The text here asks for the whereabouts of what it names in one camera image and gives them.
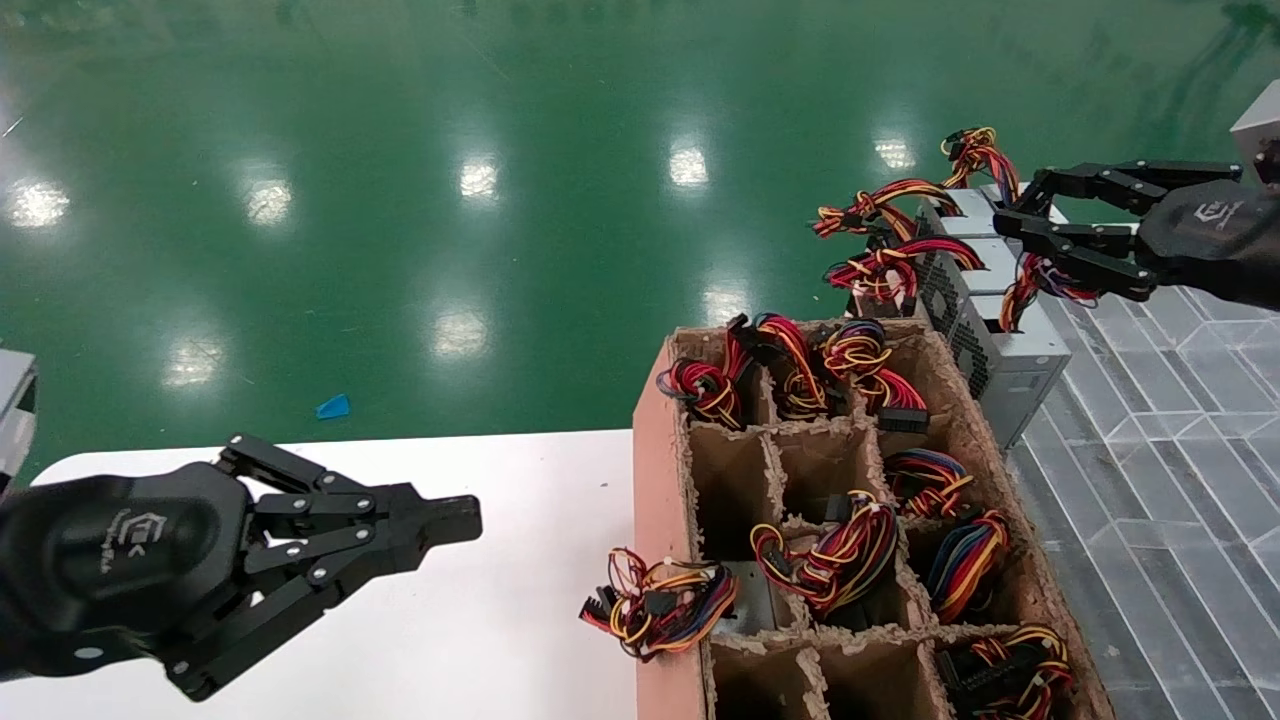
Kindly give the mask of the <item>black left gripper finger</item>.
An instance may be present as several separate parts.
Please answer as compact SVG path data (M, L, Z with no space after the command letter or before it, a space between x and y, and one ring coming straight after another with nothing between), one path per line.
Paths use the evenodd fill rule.
M339 530L390 532L394 547L429 550L483 533L479 498L424 498L410 483L366 486L253 436L236 436L218 469L271 489L255 501L257 525L275 539L315 539Z

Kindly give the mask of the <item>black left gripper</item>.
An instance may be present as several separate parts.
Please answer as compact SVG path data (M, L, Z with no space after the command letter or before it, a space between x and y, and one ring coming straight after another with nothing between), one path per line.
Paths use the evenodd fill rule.
M205 701L370 580L419 570L421 532L324 532L251 548L252 498L207 462L86 477L3 501L3 680L163 656Z

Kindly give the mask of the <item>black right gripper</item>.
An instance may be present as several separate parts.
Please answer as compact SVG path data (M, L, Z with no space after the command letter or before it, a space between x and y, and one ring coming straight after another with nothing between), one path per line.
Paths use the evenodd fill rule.
M1276 311L1279 196L1236 183L1243 174L1225 161L1046 167L993 224L1021 245L1033 281L1061 299L1114 293L1142 302L1160 283ZM1057 196L1148 213L1138 229L1057 223L1047 218Z

